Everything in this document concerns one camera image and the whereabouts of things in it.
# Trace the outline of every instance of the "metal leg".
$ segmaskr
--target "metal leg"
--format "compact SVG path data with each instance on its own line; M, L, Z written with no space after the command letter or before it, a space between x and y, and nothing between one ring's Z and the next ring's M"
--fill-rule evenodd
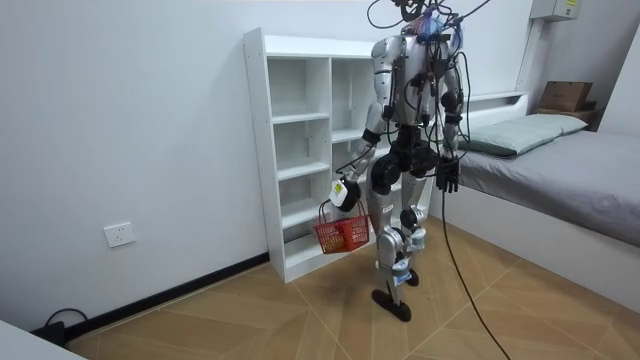
M404 252L404 241L402 234L391 227L393 193L390 187L379 192L374 191L371 170L373 167L375 162L367 176L367 208L377 238L377 267L386 289L374 290L371 297L382 308L406 322L411 320L411 309L404 303L402 289L399 286L410 277L409 262L408 259L398 259L396 256Z
M415 254L424 249L426 244L426 230L421 226L426 220L426 213L418 208L418 202L422 196L426 177L415 177L409 172L402 174L402 213L400 221L402 232L405 235L403 254L409 259L411 279L407 281L409 286L418 286L420 278L415 272Z

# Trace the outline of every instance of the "gray bedsheet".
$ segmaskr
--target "gray bedsheet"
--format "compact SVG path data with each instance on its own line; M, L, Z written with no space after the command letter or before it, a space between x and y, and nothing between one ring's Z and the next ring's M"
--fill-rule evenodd
M640 141L580 131L515 159L469 152L461 183L640 247Z

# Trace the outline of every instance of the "humanoid robot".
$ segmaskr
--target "humanoid robot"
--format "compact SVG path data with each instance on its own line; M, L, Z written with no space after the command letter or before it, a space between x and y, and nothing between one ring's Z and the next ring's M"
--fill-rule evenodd
M427 214L418 208L418 200L429 176L436 176L440 189L458 190L457 149L464 94L455 56L461 38L454 37L461 36L456 32L464 17L445 7L449 9L447 21L430 31L431 24L425 22L442 5L437 1L393 1L409 24L400 35L377 42L371 51L377 100L369 107L362 138L354 148L352 161L344 167L343 176L332 186L330 199L339 210L350 212L361 198L358 178L368 172L365 196L377 238L376 266L386 284L386 291L375 290L372 298L408 322L411 309L403 301L400 285L419 285L412 267L416 252L425 248L427 234L421 227ZM442 31L447 24L454 30L453 37ZM439 115L440 105L444 108L444 121ZM388 135L390 123L397 127L397 139L388 154L374 160L376 146L382 136ZM435 175L429 175L433 169ZM398 229L391 225L391 185L401 176L402 228Z

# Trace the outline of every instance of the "white bookshelf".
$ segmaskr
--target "white bookshelf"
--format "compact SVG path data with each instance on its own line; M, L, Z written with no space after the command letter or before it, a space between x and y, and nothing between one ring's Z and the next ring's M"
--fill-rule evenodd
M289 282L347 255L323 255L313 226L335 169L349 161L375 100L373 43L256 29L244 35L244 47L269 256ZM376 158L389 148L384 137ZM364 191L366 176L360 180ZM400 182L392 187L398 194L394 226L400 188Z

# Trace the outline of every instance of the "white electrical box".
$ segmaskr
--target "white electrical box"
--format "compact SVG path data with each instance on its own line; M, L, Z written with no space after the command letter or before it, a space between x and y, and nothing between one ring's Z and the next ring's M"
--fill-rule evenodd
M107 236L109 247L116 247L136 241L136 235L133 232L131 223L104 228L104 234Z
M549 22L575 20L580 14L582 0L534 0L531 19Z

